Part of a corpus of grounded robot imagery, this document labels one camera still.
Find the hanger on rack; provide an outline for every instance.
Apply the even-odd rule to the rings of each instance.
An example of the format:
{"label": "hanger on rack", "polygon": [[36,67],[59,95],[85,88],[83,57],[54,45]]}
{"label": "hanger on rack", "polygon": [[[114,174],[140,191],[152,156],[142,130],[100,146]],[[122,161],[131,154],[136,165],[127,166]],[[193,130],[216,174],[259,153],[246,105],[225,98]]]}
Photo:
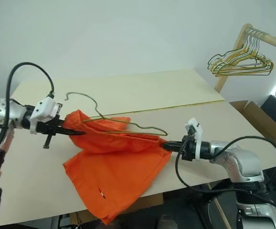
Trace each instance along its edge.
{"label": "hanger on rack", "polygon": [[208,61],[208,69],[216,76],[228,75],[269,75],[274,63],[258,54],[260,39],[266,33],[252,27],[246,28],[244,44],[241,49],[215,55]]}
{"label": "hanger on rack", "polygon": [[109,121],[118,122],[118,123],[126,123],[126,124],[130,124],[130,125],[135,125],[135,126],[137,126],[138,128],[140,128],[140,129],[155,129],[155,130],[159,130],[159,131],[162,132],[162,134],[160,134],[160,133],[148,133],[148,132],[132,132],[132,131],[125,131],[125,130],[123,130],[123,131],[103,131],[103,132],[105,132],[105,133],[107,133],[107,134],[139,134],[139,135],[168,136],[168,133],[167,133],[166,131],[164,131],[163,129],[160,129],[160,128],[158,128],[158,127],[154,127],[154,126],[146,126],[146,127],[144,127],[144,126],[140,126],[139,124],[133,123],[133,122],[127,122],[127,121],[117,120],[117,119],[113,119],[113,118],[106,118],[104,115],[102,115],[102,114],[98,111],[98,103],[97,103],[97,101],[96,101],[93,97],[91,97],[91,96],[89,96],[89,95],[87,95],[87,94],[85,94],[85,93],[80,93],[80,92],[68,92],[68,93],[66,94],[65,100],[69,100],[69,95],[70,95],[70,94],[79,94],[79,95],[83,95],[83,96],[85,96],[85,97],[91,99],[91,100],[95,103],[95,105],[96,105],[96,106],[95,106],[95,111],[99,114],[100,118],[82,120],[83,123],[92,122],[92,121],[96,121],[96,120],[109,120]]}

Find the wooden rack pole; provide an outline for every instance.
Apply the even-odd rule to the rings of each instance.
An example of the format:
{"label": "wooden rack pole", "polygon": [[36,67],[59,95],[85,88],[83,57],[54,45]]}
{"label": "wooden rack pole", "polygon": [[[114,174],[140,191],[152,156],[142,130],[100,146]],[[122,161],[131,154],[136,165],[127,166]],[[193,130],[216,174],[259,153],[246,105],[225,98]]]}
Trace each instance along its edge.
{"label": "wooden rack pole", "polygon": [[[245,24],[242,27],[242,29],[240,31],[240,34],[238,36],[238,39],[234,44],[234,50],[235,49],[240,49],[243,46],[244,37],[245,37],[245,30],[249,27],[252,28],[253,26],[251,24]],[[260,40],[276,47],[276,37],[274,37],[272,35],[266,34],[266,35],[262,36]],[[218,82],[216,83],[216,85],[214,87],[217,92],[221,92],[221,90],[222,90],[222,88],[223,88],[223,86],[224,86],[227,79],[228,79],[228,76],[220,76]]]}

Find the orange fabric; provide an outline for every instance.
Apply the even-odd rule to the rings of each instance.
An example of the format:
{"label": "orange fabric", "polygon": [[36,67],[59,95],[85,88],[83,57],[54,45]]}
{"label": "orange fabric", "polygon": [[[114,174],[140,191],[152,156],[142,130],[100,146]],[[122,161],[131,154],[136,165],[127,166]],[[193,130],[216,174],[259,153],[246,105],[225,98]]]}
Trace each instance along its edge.
{"label": "orange fabric", "polygon": [[[81,111],[66,117],[63,127],[84,131],[70,136],[83,151],[64,163],[66,174],[88,210],[105,224],[135,202],[170,158],[155,135],[108,134],[125,123],[89,119]],[[115,119],[130,121],[128,117]]]}

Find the white wall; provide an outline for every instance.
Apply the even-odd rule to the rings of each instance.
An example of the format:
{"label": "white wall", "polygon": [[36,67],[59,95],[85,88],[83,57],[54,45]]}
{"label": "white wall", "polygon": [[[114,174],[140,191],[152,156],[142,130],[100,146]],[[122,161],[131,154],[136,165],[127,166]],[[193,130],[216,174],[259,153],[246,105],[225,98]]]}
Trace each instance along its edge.
{"label": "white wall", "polygon": [[[23,61],[53,78],[194,68],[214,86],[206,63],[233,47],[245,23],[276,36],[276,0],[0,0],[0,97]],[[263,44],[260,52],[275,62],[272,74],[229,79],[227,100],[261,103],[270,93],[276,48]],[[32,76],[43,79],[24,67],[14,87]]]}

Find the beige tabletop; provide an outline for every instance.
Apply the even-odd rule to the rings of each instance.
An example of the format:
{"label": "beige tabletop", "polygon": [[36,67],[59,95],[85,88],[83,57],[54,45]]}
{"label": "beige tabletop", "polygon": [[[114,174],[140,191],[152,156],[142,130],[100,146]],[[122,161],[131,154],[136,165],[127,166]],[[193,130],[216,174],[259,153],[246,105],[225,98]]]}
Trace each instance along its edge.
{"label": "beige tabletop", "polygon": [[[231,141],[244,135],[260,135],[240,113],[227,102],[222,101],[219,95],[213,93],[212,88],[206,89],[204,85],[202,87],[206,93],[209,91],[208,98],[204,99],[203,103],[195,103],[192,100],[194,104],[191,105],[126,113],[122,116],[129,116],[134,122],[143,126],[152,125],[165,129],[169,133],[169,136],[166,137],[167,140],[181,140],[182,136],[186,134],[184,124],[192,117],[201,123],[204,141]],[[23,92],[23,89],[21,91],[22,93],[16,91],[14,98],[24,104],[33,104],[28,102],[29,97],[31,100],[34,100],[35,97],[38,97],[39,100],[42,99],[43,93],[37,92],[36,88],[31,89],[31,96],[29,93]],[[81,104],[76,103],[75,106],[79,108]],[[73,111],[72,107],[67,108],[67,106],[62,109],[65,113]],[[46,136],[41,134],[31,135],[28,130],[15,131],[15,138],[2,166],[0,187],[3,189],[3,193],[0,206],[0,225],[85,209],[63,168],[63,163],[78,153],[80,149],[71,142],[69,137],[63,135],[53,137],[49,150],[43,149],[45,138]],[[268,143],[244,140],[239,145],[257,153],[264,169],[276,165],[276,151]],[[172,155],[168,164],[143,196],[184,187],[174,171],[175,156],[175,154]],[[190,185],[227,178],[227,173],[222,167],[210,164],[206,160],[180,161],[179,167],[181,176]]]}

